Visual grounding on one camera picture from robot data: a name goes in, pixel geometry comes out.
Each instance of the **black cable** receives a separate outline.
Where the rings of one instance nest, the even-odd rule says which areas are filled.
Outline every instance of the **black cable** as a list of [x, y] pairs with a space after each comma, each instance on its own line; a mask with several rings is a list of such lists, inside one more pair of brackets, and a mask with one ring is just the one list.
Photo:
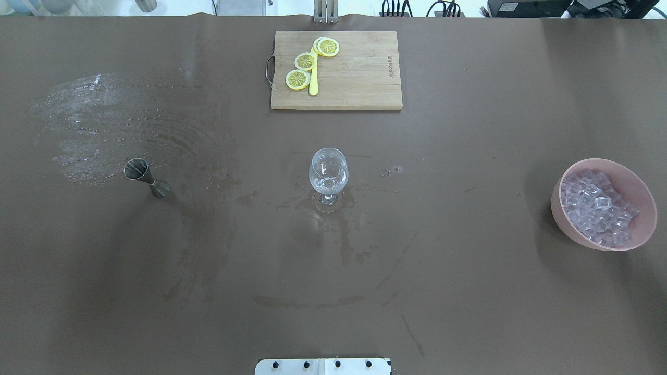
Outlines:
[[452, 17], [461, 17], [461, 6], [458, 4], [454, 4], [454, 7], [452, 7]]
[[610, 9], [610, 10], [612, 11], [612, 14], [615, 13], [614, 18], [623, 18], [623, 15], [625, 14], [625, 11], [623, 10], [623, 7], [621, 7], [621, 4], [611, 3], [610, 8], [613, 8], [613, 9]]
[[489, 13], [488, 10], [486, 10], [485, 7], [481, 7], [481, 8], [480, 8], [480, 12], [482, 12], [482, 15], [483, 15], [484, 17], [491, 18], [491, 14]]
[[447, 7], [447, 11], [442, 13], [442, 17], [449, 17], [450, 14], [452, 13], [452, 8], [454, 8], [454, 5], [456, 5], [456, 3], [454, 2], [454, 0], [452, 0], [450, 6]]
[[410, 17], [412, 17], [412, 8], [410, 7], [410, 0], [405, 0], [403, 2], [403, 9], [401, 11], [401, 17], [405, 17], [405, 15], [406, 15], [406, 5], [408, 6], [408, 12], [410, 12]]
[[447, 2], [442, 1], [442, 0], [438, 0], [435, 3], [431, 4], [431, 7], [428, 9], [428, 12], [426, 12], [426, 17], [428, 17], [428, 15], [431, 14], [431, 10], [433, 9], [433, 7], [436, 6], [436, 4], [442, 4], [442, 14], [444, 15], [445, 9], [447, 7]]
[[667, 19], [667, 14], [665, 14], [665, 12], [659, 10], [659, 9], [656, 8], [656, 7], [653, 7], [653, 10], [655, 10], [655, 11], [658, 12], [661, 16], [665, 17], [665, 19]]

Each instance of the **electronic device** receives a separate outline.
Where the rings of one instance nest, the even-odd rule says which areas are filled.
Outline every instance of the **electronic device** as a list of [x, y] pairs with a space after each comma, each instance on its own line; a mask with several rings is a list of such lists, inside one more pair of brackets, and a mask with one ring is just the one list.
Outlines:
[[575, 0], [568, 13], [576, 18], [643, 18], [658, 0]]
[[488, 0], [492, 17], [560, 17], [572, 0]]

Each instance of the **metal bracket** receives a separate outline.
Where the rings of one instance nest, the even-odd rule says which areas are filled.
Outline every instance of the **metal bracket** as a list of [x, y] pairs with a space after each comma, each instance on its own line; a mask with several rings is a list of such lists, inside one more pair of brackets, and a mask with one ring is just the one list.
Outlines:
[[315, 23], [338, 23], [338, 0], [315, 0]]
[[389, 358], [303, 358], [260, 360], [255, 375], [392, 375]]

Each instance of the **wine glass base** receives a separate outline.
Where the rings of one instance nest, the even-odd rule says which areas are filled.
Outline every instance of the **wine glass base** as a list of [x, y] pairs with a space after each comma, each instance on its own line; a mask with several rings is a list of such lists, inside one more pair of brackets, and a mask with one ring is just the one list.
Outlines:
[[319, 201], [325, 206], [333, 206], [334, 204], [336, 204], [336, 202], [338, 202], [338, 195], [332, 194], [328, 196], [326, 194], [320, 194]]
[[317, 211], [322, 212], [324, 214], [330, 214], [332, 212], [336, 212], [340, 210], [341, 207], [343, 207], [343, 200], [345, 198], [345, 193], [340, 192], [336, 194], [336, 198], [334, 200], [328, 200], [329, 202], [332, 202], [331, 204], [327, 204], [327, 200], [323, 200], [323, 194], [314, 192], [311, 196], [312, 200], [315, 201], [315, 208]]

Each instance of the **wrinkled table cover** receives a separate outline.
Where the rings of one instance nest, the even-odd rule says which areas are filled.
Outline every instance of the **wrinkled table cover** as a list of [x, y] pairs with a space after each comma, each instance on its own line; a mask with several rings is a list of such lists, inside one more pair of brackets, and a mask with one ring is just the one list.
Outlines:
[[[397, 31], [401, 112], [274, 111], [276, 30]], [[252, 374], [667, 373], [667, 23], [0, 18], [0, 367]], [[348, 157], [343, 208], [307, 165]], [[157, 200], [121, 166], [151, 164]], [[587, 157], [652, 189], [641, 248], [549, 210]]]

